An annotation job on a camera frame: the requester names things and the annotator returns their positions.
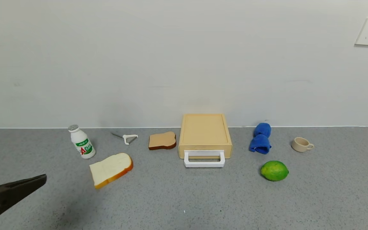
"wooden drawer box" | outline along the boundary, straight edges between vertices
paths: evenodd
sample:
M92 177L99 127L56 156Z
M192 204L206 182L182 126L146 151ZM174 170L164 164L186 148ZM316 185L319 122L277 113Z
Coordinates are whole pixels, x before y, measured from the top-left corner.
M224 150L225 158L232 154L232 142L223 114L185 114L181 124L178 153L184 159L185 150ZM192 159L216 159L219 156L190 156Z

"bottle cap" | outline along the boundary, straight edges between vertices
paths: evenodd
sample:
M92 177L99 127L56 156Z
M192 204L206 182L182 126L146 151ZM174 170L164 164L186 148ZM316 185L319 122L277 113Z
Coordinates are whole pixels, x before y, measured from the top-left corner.
M69 132L73 133L76 132L79 129L79 125L77 124L73 124L71 126L69 126L69 128L67 128L69 130Z

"white plastic bottle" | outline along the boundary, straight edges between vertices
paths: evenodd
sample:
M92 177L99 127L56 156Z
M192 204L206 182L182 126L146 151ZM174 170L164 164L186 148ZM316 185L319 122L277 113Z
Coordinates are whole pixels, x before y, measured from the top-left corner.
M70 132L70 140L83 159L89 159L96 154L96 150L90 142L88 136L80 130L79 125L73 124L68 128Z

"white drawer handle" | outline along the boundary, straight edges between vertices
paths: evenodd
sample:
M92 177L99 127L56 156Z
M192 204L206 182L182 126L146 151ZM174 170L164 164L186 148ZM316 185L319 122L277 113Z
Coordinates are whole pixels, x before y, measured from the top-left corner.
M219 156L218 162L190 162L189 156ZM185 167L223 167L225 164L224 150L184 150Z

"lime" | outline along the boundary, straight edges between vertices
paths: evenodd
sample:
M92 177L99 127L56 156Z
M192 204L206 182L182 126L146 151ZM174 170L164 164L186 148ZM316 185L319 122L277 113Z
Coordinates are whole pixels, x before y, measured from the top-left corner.
M261 174L271 181L280 181L288 176L288 168L280 161L271 160L266 162L261 168Z

